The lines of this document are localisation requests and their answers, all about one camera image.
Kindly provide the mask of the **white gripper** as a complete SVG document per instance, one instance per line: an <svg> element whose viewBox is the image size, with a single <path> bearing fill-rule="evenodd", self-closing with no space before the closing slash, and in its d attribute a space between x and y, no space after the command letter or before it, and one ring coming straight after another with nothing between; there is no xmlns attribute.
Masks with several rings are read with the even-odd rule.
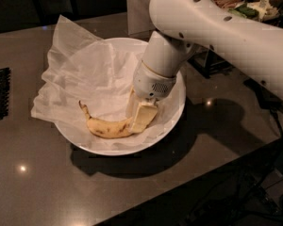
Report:
<svg viewBox="0 0 283 226"><path fill-rule="evenodd" d="M176 77L165 77L151 71L141 60L133 73L133 89L129 92L125 114L132 121L129 131L142 133L158 114L156 103L139 101L140 98L162 100L176 83Z"/></svg>

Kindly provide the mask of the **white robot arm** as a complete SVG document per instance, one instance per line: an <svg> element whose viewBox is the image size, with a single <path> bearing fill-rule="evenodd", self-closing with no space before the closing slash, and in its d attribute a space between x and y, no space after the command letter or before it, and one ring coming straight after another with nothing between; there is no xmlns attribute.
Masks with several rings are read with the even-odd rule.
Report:
<svg viewBox="0 0 283 226"><path fill-rule="evenodd" d="M283 28L233 15L212 0L150 0L149 15L156 30L133 75L136 97L166 98L198 44L283 101Z"/></svg>

